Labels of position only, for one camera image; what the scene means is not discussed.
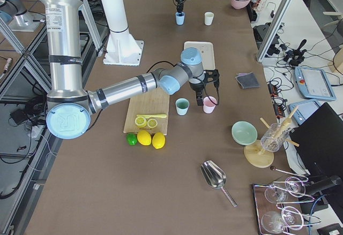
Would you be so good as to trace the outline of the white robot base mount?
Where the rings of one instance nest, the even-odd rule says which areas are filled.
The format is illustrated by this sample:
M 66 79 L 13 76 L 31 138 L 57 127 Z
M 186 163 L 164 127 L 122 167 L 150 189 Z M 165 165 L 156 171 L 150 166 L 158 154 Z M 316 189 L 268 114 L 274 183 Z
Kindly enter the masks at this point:
M 144 42 L 135 40 L 130 34 L 123 0 L 101 1 L 110 30 L 103 63 L 138 66 Z

